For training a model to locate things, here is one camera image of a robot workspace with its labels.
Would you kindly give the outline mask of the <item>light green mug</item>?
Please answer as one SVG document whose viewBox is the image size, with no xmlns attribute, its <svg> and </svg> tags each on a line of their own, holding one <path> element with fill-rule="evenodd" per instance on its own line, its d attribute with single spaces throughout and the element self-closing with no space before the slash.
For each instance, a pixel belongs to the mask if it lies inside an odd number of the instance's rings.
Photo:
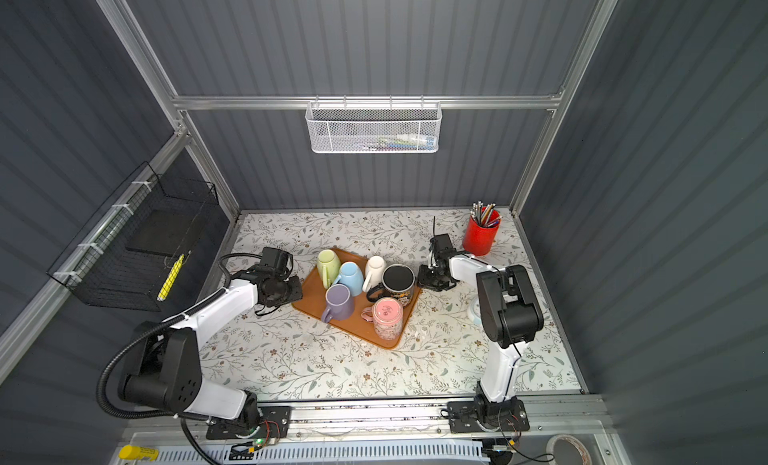
<svg viewBox="0 0 768 465">
<path fill-rule="evenodd" d="M 322 250 L 316 259 L 316 268 L 325 289 L 331 287 L 339 275 L 341 261 L 332 249 Z"/>
</svg>

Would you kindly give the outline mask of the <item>light blue mug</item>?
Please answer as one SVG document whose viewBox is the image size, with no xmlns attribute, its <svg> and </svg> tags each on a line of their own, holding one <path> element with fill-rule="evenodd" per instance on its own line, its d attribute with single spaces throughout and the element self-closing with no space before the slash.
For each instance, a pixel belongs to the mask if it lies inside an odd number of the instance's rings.
<svg viewBox="0 0 768 465">
<path fill-rule="evenodd" d="M 339 270 L 337 277 L 335 278 L 334 285 L 345 285 L 351 293 L 352 297 L 360 295 L 363 290 L 364 275 L 360 267 L 353 261 L 344 262 Z"/>
</svg>

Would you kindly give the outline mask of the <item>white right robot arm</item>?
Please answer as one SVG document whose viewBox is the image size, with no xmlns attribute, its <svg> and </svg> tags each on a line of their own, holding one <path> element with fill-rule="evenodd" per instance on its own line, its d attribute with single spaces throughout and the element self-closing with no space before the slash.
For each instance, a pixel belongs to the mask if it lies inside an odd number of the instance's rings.
<svg viewBox="0 0 768 465">
<path fill-rule="evenodd" d="M 433 291 L 449 290 L 459 282 L 476 286 L 480 323 L 490 345 L 472 405 L 462 415 L 490 429 L 529 430 L 515 380 L 523 351 L 543 329 L 544 317 L 526 268 L 500 268 L 448 248 L 430 253 L 428 263 L 419 268 L 417 281 Z"/>
</svg>

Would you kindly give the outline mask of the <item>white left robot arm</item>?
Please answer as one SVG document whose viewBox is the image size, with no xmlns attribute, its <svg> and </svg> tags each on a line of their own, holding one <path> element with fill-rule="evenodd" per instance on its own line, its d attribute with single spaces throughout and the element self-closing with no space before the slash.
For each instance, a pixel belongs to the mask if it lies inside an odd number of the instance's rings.
<svg viewBox="0 0 768 465">
<path fill-rule="evenodd" d="M 224 273 L 224 284 L 188 309 L 146 323 L 108 362 L 96 385 L 97 404 L 121 419 L 214 418 L 251 431 L 262 418 L 251 392 L 204 378 L 200 349 L 237 316 L 266 316 L 303 297 L 291 253 L 265 247 L 255 264 Z"/>
</svg>

